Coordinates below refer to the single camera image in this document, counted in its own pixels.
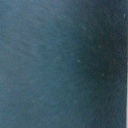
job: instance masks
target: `dark blue fabric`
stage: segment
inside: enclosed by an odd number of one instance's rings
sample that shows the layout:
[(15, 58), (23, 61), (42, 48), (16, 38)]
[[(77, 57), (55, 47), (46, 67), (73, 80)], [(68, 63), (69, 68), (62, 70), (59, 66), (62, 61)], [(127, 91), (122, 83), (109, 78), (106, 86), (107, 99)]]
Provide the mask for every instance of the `dark blue fabric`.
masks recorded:
[(125, 128), (126, 2), (0, 0), (0, 128)]

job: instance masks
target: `dark teal surface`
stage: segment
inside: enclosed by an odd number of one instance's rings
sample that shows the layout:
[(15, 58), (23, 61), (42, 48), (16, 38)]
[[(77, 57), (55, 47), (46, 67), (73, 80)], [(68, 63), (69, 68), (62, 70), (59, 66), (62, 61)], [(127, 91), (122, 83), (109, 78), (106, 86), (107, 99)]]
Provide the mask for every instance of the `dark teal surface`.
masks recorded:
[(0, 128), (125, 128), (126, 19), (124, 0), (0, 0)]

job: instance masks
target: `textured surface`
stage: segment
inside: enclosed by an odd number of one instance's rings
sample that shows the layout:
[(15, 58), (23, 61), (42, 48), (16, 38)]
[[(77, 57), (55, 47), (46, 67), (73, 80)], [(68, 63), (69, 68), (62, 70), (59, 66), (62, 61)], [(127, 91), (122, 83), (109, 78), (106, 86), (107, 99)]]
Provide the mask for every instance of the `textured surface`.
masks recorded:
[(125, 128), (124, 0), (0, 0), (0, 128)]

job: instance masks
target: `blue-green background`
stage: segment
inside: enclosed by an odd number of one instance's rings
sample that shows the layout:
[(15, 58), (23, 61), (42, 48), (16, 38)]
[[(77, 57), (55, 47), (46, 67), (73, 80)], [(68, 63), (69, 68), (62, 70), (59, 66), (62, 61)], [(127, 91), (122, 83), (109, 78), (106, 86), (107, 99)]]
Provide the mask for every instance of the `blue-green background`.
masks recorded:
[(0, 0), (0, 128), (125, 128), (126, 2)]

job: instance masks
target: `grainy texture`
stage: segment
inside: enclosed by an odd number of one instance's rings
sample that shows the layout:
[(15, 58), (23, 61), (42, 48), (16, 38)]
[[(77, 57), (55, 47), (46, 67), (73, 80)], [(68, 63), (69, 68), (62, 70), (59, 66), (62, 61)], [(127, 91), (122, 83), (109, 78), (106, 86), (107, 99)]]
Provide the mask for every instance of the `grainy texture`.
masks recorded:
[(126, 2), (0, 0), (0, 128), (125, 128)]

